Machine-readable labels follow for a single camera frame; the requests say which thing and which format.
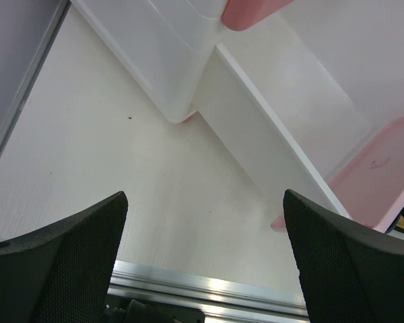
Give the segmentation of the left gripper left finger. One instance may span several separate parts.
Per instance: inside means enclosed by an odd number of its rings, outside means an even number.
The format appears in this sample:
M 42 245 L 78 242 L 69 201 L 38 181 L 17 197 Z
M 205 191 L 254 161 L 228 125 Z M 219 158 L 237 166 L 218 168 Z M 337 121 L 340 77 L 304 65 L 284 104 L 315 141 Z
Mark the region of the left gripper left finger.
M 124 192 L 0 242 L 0 322 L 99 322 L 128 201 Z

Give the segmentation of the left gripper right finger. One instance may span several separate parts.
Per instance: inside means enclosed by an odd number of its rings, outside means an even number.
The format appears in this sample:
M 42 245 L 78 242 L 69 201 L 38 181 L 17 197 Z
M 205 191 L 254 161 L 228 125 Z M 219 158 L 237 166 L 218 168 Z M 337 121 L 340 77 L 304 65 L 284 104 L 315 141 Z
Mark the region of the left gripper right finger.
M 293 190 L 283 214 L 311 322 L 404 322 L 404 240 Z

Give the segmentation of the light pink drawer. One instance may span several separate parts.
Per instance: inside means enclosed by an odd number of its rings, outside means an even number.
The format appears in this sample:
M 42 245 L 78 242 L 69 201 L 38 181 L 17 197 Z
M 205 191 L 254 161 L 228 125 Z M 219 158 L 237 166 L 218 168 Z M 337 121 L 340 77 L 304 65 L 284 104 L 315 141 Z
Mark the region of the light pink drawer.
M 215 46 L 194 100 L 275 205 L 386 232 L 404 207 L 404 1 L 294 1 Z

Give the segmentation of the dark pink drawer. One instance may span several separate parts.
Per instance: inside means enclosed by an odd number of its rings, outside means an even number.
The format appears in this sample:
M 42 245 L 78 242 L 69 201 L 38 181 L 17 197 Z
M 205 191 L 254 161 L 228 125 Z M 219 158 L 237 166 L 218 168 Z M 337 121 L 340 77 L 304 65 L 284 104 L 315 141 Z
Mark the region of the dark pink drawer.
M 232 31 L 244 31 L 293 0 L 229 0 L 221 21 Z

